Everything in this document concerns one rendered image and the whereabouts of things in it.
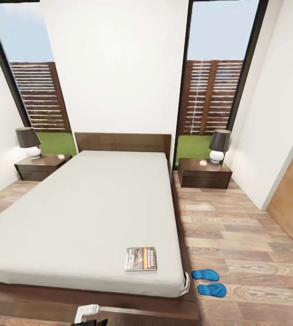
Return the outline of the hardback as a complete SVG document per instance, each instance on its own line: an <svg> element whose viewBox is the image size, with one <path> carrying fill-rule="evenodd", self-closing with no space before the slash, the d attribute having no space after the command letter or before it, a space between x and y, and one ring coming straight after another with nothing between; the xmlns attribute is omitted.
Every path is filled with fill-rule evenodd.
<svg viewBox="0 0 293 326"><path fill-rule="evenodd" d="M127 248L125 271L156 271L155 247Z"/></svg>

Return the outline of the sandal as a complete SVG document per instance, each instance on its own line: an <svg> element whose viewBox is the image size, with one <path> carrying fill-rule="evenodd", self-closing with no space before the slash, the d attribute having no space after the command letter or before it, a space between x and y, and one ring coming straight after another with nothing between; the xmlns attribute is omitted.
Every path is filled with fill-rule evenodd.
<svg viewBox="0 0 293 326"><path fill-rule="evenodd" d="M198 285L198 292L201 295L211 295L215 297L224 297L227 293L226 287L221 283L211 282L208 285Z"/></svg>
<svg viewBox="0 0 293 326"><path fill-rule="evenodd" d="M192 277L194 279L207 279L210 281L218 281L219 275L212 269L193 270Z"/></svg>

